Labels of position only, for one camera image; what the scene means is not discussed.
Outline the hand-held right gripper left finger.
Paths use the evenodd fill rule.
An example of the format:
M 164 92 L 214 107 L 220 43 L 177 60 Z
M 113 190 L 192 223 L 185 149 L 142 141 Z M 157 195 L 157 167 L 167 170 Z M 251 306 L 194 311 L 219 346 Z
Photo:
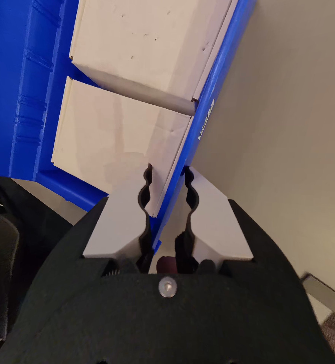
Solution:
M 154 249 L 150 217 L 152 165 L 134 170 L 108 196 L 107 202 L 83 251 L 85 258 L 129 259 L 141 273 L 148 273 Z

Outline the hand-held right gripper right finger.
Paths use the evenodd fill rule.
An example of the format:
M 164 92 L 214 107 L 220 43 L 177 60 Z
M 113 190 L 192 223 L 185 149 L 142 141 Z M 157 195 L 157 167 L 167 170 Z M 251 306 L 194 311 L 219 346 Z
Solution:
M 175 239 L 177 272 L 194 274 L 205 267 L 215 272 L 225 261 L 252 261 L 229 199 L 193 167 L 185 168 L 184 183 L 190 211 Z

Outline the white cardboard box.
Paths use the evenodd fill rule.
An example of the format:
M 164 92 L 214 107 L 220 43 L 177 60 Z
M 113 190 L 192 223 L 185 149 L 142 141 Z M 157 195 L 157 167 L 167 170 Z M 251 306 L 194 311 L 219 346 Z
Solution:
M 100 88 L 185 115 L 238 1 L 79 1 L 70 58 Z
M 112 193 L 148 163 L 156 217 L 193 116 L 66 78 L 51 162 L 80 180 Z

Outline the blue plastic bin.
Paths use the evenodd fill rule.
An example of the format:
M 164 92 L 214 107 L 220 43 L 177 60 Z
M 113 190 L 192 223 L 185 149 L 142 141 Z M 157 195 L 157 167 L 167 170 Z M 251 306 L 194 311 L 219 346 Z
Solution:
M 155 252 L 255 4 L 233 6 L 162 206 L 149 213 Z M 67 76 L 96 86 L 67 57 L 77 7 L 78 1 L 0 1 L 0 176 L 38 182 L 89 211 L 107 194 L 51 163 Z

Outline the person's dark clothing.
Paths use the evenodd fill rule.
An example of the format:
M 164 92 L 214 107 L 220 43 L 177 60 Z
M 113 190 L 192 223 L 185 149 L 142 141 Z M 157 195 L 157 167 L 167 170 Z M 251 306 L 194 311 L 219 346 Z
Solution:
M 39 268 L 72 228 L 8 177 L 0 177 L 0 343 L 12 330 Z

